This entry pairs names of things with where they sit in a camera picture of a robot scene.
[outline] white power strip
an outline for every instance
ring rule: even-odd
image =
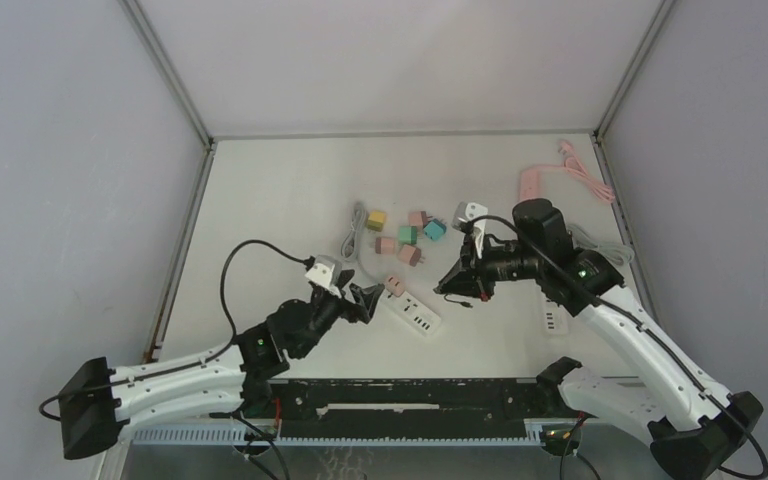
[[[537,289],[537,298],[543,314],[543,330],[549,335],[566,335],[569,333],[569,314],[564,307],[546,298]]]
[[[397,297],[385,291],[378,300],[378,305],[387,307],[424,337],[434,335],[434,332],[443,324],[443,319],[439,315],[408,292]]]

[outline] white wall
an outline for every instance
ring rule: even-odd
[[[660,0],[143,0],[217,136],[594,129]]]
[[[677,342],[766,412],[768,1],[681,2],[607,138]],[[748,445],[734,465],[759,471]]]
[[[139,360],[201,156],[116,2],[0,1],[0,480],[88,477],[37,404]]]

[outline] gray floor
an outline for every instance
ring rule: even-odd
[[[667,479],[648,449],[609,427],[586,428],[581,453],[607,479]],[[295,480],[492,479],[556,480],[558,459],[537,447],[285,447]],[[259,457],[283,479],[273,452]],[[567,479],[595,478],[568,458]],[[135,446],[123,479],[265,479],[229,447]]]

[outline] white table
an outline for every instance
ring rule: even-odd
[[[451,222],[463,200],[510,218],[519,174],[533,164],[560,164],[560,138],[569,140],[593,175],[600,175],[587,135],[455,135],[281,140],[227,140],[217,146],[192,243],[164,338],[161,360],[225,342],[229,328],[219,305],[219,275],[240,241],[260,238],[292,255],[337,258],[349,230],[352,204],[388,213],[395,236],[411,210]],[[597,237],[619,241],[609,205],[560,173],[543,175],[544,196]],[[511,238],[501,225],[489,231]],[[499,283],[488,303],[465,309],[432,293],[455,262],[462,235],[421,241],[425,263],[408,267],[378,256],[365,235],[364,264],[394,273],[443,318],[424,339],[386,309],[369,325],[338,321],[284,378],[534,377],[567,355],[603,376],[632,376],[599,337],[573,320],[566,336],[544,333],[533,282]],[[634,288],[631,272],[621,269]],[[228,275],[228,304],[240,332],[262,322],[282,302],[307,299],[303,271],[261,246],[244,248]]]

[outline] robotic arm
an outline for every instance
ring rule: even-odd
[[[290,368],[287,357],[307,356],[340,318],[370,322],[382,285],[348,285],[354,271],[326,256],[305,266],[310,300],[282,303],[227,344],[149,365],[111,369],[106,357],[84,363],[53,397],[60,406],[63,456],[95,455],[150,425],[265,405],[272,397],[267,381]]]
[[[549,300],[617,351],[646,386],[623,387],[564,357],[538,376],[550,398],[649,445],[675,479],[707,478],[747,439],[759,449],[750,432],[763,412],[760,402],[749,392],[732,394],[699,368],[604,257],[573,247],[561,212],[548,200],[516,205],[513,225],[486,213],[475,203],[458,207],[453,226],[465,233],[464,242],[434,291],[488,301],[496,282],[535,280]],[[487,234],[489,219],[506,223],[518,238],[501,241]]]

